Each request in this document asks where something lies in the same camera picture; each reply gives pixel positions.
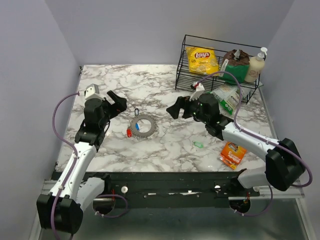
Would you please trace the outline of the green key tag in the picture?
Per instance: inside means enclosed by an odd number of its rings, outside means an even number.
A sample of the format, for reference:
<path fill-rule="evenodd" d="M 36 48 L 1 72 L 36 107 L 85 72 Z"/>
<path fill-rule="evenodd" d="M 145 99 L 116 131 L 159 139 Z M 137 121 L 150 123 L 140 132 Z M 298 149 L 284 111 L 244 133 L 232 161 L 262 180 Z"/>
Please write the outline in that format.
<path fill-rule="evenodd" d="M 193 142 L 193 145 L 194 145 L 195 147 L 197 147 L 197 148 L 200 148 L 200 149 L 204 147 L 201 142 L 197 142 L 197 141 L 194 141 L 194 142 Z"/>

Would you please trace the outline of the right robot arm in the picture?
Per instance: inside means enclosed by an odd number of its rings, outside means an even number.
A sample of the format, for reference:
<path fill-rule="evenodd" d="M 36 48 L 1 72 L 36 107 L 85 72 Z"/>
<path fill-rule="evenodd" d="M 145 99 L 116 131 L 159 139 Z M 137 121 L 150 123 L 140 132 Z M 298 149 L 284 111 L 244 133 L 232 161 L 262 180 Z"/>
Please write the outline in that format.
<path fill-rule="evenodd" d="M 230 183 L 230 191 L 236 196 L 259 186 L 272 186 L 284 192 L 306 170 L 292 140 L 269 138 L 236 125 L 234 120 L 220 113 L 219 102 L 211 93 L 204 93 L 196 100 L 179 96 L 166 109 L 173 119 L 179 117 L 180 110 L 183 110 L 182 118 L 204 123 L 211 136 L 239 145 L 264 160 L 264 167 L 242 170 Z"/>

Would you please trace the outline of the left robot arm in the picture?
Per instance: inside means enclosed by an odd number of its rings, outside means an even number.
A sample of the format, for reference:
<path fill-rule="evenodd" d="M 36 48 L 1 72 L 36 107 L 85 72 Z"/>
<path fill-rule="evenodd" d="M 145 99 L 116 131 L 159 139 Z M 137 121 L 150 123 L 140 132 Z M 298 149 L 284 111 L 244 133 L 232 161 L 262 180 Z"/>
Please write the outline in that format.
<path fill-rule="evenodd" d="M 98 90 L 89 87 L 84 92 L 84 119 L 77 131 L 74 143 L 56 136 L 72 148 L 72 154 L 55 185 L 47 194 L 40 194 L 37 213 L 40 226 L 52 230 L 58 240 L 58 232 L 73 236 L 79 230 L 86 208 L 96 197 L 107 197 L 111 185 L 99 177 L 83 180 L 86 170 L 100 149 L 111 119 L 127 109 L 127 100 L 108 91 L 114 101 L 101 97 Z"/>

